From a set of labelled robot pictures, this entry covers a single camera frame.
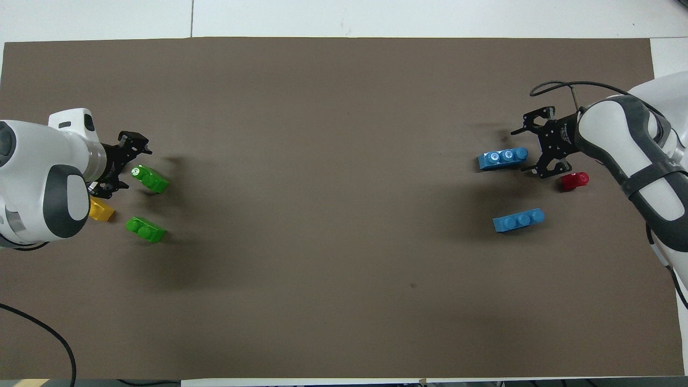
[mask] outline floor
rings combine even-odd
[[[688,70],[688,9],[676,0],[0,0],[1,44],[197,36],[650,38],[655,76]],[[688,311],[678,314],[688,359]]]

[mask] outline black cable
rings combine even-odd
[[[18,315],[19,317],[23,317],[23,318],[31,321],[32,323],[34,323],[34,324],[40,326],[41,328],[45,329],[46,331],[48,331],[51,335],[55,336],[55,338],[57,340],[59,340],[59,342],[65,347],[65,350],[67,351],[67,355],[69,356],[69,362],[72,365],[72,378],[69,381],[69,387],[74,387],[74,383],[76,383],[76,360],[74,360],[74,353],[72,352],[72,348],[69,347],[67,340],[65,340],[65,338],[62,337],[59,333],[57,333],[57,331],[55,331],[53,328],[50,328],[50,326],[48,324],[46,324],[45,322],[42,322],[41,320],[39,320],[39,319],[37,319],[37,318],[27,314],[27,313],[22,312],[19,309],[12,308],[11,306],[5,305],[2,303],[0,303],[0,308],[5,309],[8,312],[12,312],[15,315]]]
[[[654,239],[652,238],[652,230],[647,223],[645,223],[645,233],[647,234],[647,241],[650,243],[650,245],[653,245]]]
[[[652,237],[652,230],[649,227],[649,224],[645,223],[645,233],[647,234],[647,241],[650,243],[650,245],[654,245],[654,238]],[[674,271],[674,268],[671,267],[670,265],[664,266],[667,268],[669,271],[669,274],[671,274],[671,281],[674,283],[674,288],[676,289],[676,292],[678,293],[678,298],[681,299],[681,302],[683,303],[683,306],[688,309],[688,301],[686,300],[686,297],[683,295],[683,291],[681,290],[681,285],[678,283],[678,278],[676,277],[676,272]]]
[[[161,384],[180,384],[180,382],[175,381],[175,380],[160,380],[160,381],[152,381],[150,383],[133,383],[131,381],[127,381],[124,379],[117,379],[117,381],[124,383],[128,386],[133,386],[133,387],[160,386]]]
[[[671,266],[665,266],[665,267],[671,273],[671,280],[674,281],[674,288],[676,288],[676,292],[678,293],[678,297],[681,299],[683,306],[685,306],[685,308],[688,309],[688,301],[686,301],[686,297],[683,295],[683,292],[681,291],[681,285],[679,285],[679,283],[678,283],[678,278],[676,277],[676,273],[674,272],[674,268]]]
[[[41,244],[39,244],[39,245],[37,245],[37,246],[31,246],[31,247],[15,247],[14,250],[17,250],[17,251],[33,251],[33,250],[38,250],[38,249],[40,249],[41,247],[44,247],[45,245],[47,245],[48,243],[50,243],[50,242],[43,242],[43,243],[41,243]]]
[[[535,90],[538,90],[540,87],[543,87],[543,86],[546,86],[546,85],[552,85],[552,84],[554,84],[554,86],[548,87],[548,88],[546,88],[545,90],[540,90],[539,92],[536,92],[536,91],[535,91]],[[540,83],[538,86],[535,86],[535,87],[530,91],[530,93],[528,93],[528,95],[529,95],[529,96],[539,96],[539,95],[542,95],[542,94],[545,94],[545,93],[549,93],[549,92],[551,92],[552,90],[559,89],[560,87],[571,87],[571,86],[573,86],[573,85],[588,85],[588,86],[603,87],[603,88],[605,88],[605,89],[612,90],[613,92],[617,92],[617,93],[623,94],[623,95],[625,95],[625,96],[632,96],[632,97],[635,97],[635,98],[637,98],[640,102],[642,102],[643,105],[645,105],[648,109],[652,110],[655,114],[658,114],[659,116],[664,117],[664,114],[661,114],[657,109],[655,109],[654,107],[652,107],[652,105],[650,105],[649,103],[647,103],[647,102],[643,101],[642,99],[636,97],[635,95],[630,94],[629,92],[627,92],[627,91],[625,91],[625,90],[619,89],[618,87],[614,87],[614,86],[607,85],[607,84],[605,84],[605,83],[600,83],[600,82],[592,82],[592,81],[573,81],[573,82],[548,81],[548,82]]]

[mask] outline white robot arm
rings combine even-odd
[[[555,83],[531,95],[594,84]],[[553,118],[554,107],[526,114],[524,126],[512,134],[536,133],[543,154],[523,170],[534,169],[541,178],[570,171],[566,156],[577,151],[599,160],[644,217],[660,261],[688,283],[688,72],[646,82],[625,94],[559,120]],[[547,119],[546,124],[536,125],[536,117]],[[559,162],[549,169],[553,160]]]
[[[125,164],[151,153],[138,133],[119,139],[101,144],[83,108],[51,115],[48,126],[0,121],[0,247],[24,249],[78,233],[89,194],[109,198],[127,188],[118,179]]]

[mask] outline toy brick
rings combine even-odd
[[[490,151],[477,157],[483,171],[520,164],[528,158],[528,150],[523,147]]]
[[[159,242],[165,234],[165,229],[138,216],[127,221],[127,230],[152,243]]]
[[[107,222],[113,213],[115,213],[115,210],[105,204],[104,200],[91,196],[91,209],[88,212],[88,216],[100,222]]]
[[[588,185],[590,177],[585,172],[576,172],[561,177],[561,185],[565,191],[570,191],[576,187]]]
[[[131,170],[131,175],[157,194],[163,192],[169,185],[169,181],[162,177],[156,170],[146,167],[145,165],[134,167]]]
[[[502,216],[501,218],[493,218],[492,222],[495,225],[497,232],[503,233],[513,229],[520,229],[532,224],[541,223],[545,220],[545,213],[541,209],[530,209],[512,215]]]

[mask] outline brown paper sheet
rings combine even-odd
[[[148,136],[138,161],[171,184],[125,176],[113,222],[0,251],[0,299],[61,332],[81,378],[679,375],[671,280],[604,167],[570,157],[591,181],[559,193],[476,161],[537,159],[508,131],[573,111],[529,98],[542,81],[651,78],[645,39],[8,43],[0,117],[87,107],[104,143]],[[68,377],[39,328],[0,313],[0,335],[0,378]]]

